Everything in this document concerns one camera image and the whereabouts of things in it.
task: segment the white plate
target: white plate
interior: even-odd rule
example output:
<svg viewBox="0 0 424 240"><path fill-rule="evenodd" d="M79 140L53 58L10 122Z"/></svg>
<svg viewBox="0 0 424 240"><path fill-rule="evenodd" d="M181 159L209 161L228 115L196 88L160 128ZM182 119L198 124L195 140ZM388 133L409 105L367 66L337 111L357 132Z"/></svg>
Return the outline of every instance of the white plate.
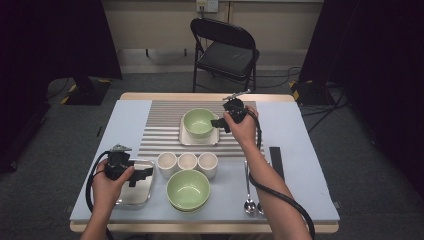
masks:
<svg viewBox="0 0 424 240"><path fill-rule="evenodd" d="M215 145L219 142L219 128L214 128L211 135L207 138L193 138L184 128L183 118L181 118L178 140L180 140L183 145Z"/></svg>

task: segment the green bowl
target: green bowl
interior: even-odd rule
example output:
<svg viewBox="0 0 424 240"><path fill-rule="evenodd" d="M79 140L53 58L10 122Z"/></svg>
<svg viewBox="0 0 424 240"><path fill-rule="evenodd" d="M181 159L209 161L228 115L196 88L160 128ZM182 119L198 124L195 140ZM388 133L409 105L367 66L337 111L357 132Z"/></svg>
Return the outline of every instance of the green bowl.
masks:
<svg viewBox="0 0 424 240"><path fill-rule="evenodd" d="M199 209L209 198L209 180L196 170L181 170L169 179L166 186L168 200L183 212Z"/></svg>
<svg viewBox="0 0 424 240"><path fill-rule="evenodd" d="M211 124L214 119L215 115L208 109L195 108L184 114L184 128L193 138L207 138L214 129Z"/></svg>

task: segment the metal spoon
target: metal spoon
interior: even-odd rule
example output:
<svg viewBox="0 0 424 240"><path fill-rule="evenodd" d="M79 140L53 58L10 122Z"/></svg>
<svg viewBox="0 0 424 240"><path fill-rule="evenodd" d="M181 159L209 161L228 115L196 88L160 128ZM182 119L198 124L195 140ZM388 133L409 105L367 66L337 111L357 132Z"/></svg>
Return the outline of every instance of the metal spoon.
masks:
<svg viewBox="0 0 424 240"><path fill-rule="evenodd" d="M258 203L258 212L259 212L260 214L264 214L264 209L262 208L262 205L261 205L261 203L260 203L260 202Z"/></svg>
<svg viewBox="0 0 424 240"><path fill-rule="evenodd" d="M244 161L244 170L246 173L246 185L247 185L247 200L244 203L244 210L246 210L247 213L254 213L256 211L256 204L250 198L249 170L247 168L247 161Z"/></svg>

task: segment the wooden table edge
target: wooden table edge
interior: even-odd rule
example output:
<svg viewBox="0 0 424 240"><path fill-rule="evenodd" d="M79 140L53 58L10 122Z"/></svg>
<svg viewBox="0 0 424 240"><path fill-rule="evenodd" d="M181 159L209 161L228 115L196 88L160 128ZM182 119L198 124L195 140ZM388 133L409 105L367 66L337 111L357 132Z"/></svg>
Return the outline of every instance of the wooden table edge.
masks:
<svg viewBox="0 0 424 240"><path fill-rule="evenodd" d="M73 232L83 232L86 222L71 221ZM339 229L337 222L314 224L316 233L335 233ZM254 234L271 233L268 223L111 223L108 228L112 232L133 233L233 233Z"/></svg>
<svg viewBox="0 0 424 240"><path fill-rule="evenodd" d="M178 101L223 101L231 93L145 93L126 92L120 100L178 100ZM244 94L239 96L243 101L263 102L294 102L294 98L288 94Z"/></svg>

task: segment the baseboard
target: baseboard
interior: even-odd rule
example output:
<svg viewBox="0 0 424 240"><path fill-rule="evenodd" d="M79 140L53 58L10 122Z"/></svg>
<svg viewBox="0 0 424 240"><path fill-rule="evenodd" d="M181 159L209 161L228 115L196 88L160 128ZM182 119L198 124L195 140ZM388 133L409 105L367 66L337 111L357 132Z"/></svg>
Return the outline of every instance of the baseboard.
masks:
<svg viewBox="0 0 424 240"><path fill-rule="evenodd" d="M301 67L307 50L261 52L258 70L287 70ZM193 71L194 50L120 49L117 51L122 73Z"/></svg>

